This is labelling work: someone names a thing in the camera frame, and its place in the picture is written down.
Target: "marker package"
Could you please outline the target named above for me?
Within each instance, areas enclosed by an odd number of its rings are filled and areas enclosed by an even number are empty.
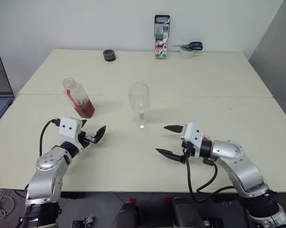
[[[154,16],[154,39],[155,39],[155,57],[166,58],[168,36],[170,30],[170,16],[156,15]]]

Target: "plastic bottle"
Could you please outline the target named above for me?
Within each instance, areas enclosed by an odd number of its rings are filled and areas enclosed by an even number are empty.
[[[65,96],[71,102],[77,113],[83,118],[90,118],[94,114],[95,108],[82,85],[76,83],[73,78],[64,79],[62,84],[65,89]]]

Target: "wine glass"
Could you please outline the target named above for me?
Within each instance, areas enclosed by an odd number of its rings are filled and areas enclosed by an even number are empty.
[[[149,88],[146,84],[135,83],[129,89],[129,105],[133,111],[139,114],[139,128],[148,127],[144,113],[151,103]]]

